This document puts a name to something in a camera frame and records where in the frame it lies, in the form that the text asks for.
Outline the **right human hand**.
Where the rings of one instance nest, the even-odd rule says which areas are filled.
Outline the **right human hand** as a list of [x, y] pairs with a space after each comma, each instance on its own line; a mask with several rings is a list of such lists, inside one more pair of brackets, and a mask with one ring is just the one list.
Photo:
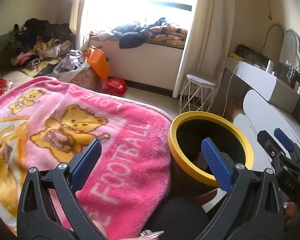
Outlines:
[[285, 202], [283, 209], [285, 212], [285, 227], [290, 228], [300, 217], [300, 207], [294, 202]]

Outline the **left human hand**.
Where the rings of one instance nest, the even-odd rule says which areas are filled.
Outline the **left human hand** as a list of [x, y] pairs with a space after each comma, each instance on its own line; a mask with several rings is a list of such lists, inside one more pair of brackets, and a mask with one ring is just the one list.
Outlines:
[[[106, 230], [104, 229], [104, 227], [99, 223], [97, 222], [97, 217], [96, 215], [91, 212], [89, 213], [89, 218], [92, 220], [92, 222], [95, 224], [95, 226], [98, 228], [98, 230], [100, 230], [100, 232], [106, 237], [108, 238], [107, 236], [107, 233], [106, 233]], [[164, 234], [164, 231], [156, 231], [156, 232], [152, 232], [151, 230], [145, 230], [143, 231], [142, 233], [140, 233], [139, 237], [135, 237], [135, 238], [125, 238], [123, 240], [140, 240], [140, 239], [159, 239], [159, 237], [161, 235]]]

